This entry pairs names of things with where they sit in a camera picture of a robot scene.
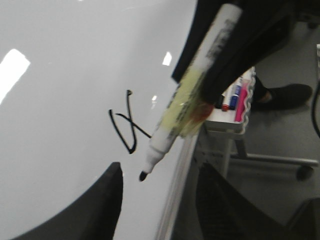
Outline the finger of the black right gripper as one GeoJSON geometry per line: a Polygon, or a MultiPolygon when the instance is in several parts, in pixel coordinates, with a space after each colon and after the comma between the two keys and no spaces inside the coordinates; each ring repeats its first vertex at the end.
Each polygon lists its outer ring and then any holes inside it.
{"type": "Polygon", "coordinates": [[[210,164],[187,175],[174,240],[317,240],[317,173],[296,167],[234,163],[228,178],[210,164]]]}

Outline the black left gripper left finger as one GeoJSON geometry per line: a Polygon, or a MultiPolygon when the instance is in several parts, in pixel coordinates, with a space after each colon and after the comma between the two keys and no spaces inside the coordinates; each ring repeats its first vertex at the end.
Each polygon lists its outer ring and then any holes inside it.
{"type": "Polygon", "coordinates": [[[124,180],[112,162],[72,204],[16,240],[112,240],[122,209],[124,180]]]}

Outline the black second-arm left gripper right finger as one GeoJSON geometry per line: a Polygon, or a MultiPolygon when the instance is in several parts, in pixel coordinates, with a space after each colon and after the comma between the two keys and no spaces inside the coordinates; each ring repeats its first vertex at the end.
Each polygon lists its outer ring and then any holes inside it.
{"type": "MultiPolygon", "coordinates": [[[[196,1],[192,25],[172,73],[179,82],[223,0],[196,1]]],[[[226,45],[203,79],[201,96],[207,103],[218,97],[250,67],[281,49],[296,22],[296,0],[242,0],[243,12],[226,45]]]]}

